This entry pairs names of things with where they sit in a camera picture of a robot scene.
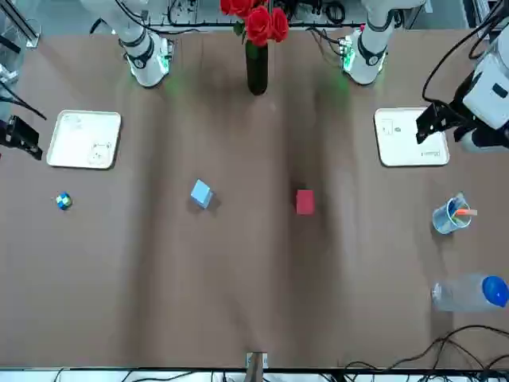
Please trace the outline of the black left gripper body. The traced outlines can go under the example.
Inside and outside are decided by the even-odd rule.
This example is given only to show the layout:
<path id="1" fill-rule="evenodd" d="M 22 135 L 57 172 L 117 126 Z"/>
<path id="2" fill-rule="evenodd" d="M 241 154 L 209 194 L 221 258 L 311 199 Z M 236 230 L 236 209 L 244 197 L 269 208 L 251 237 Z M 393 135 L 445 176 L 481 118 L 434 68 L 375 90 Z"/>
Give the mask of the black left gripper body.
<path id="1" fill-rule="evenodd" d="M 468 132 L 481 127 L 477 117 L 463 103 L 473 79 L 474 72 L 470 72 L 455 91 L 452 101 L 443 110 L 445 117 L 441 121 L 442 130 L 446 131 L 454 128 L 453 136 L 455 138 L 463 138 Z"/>

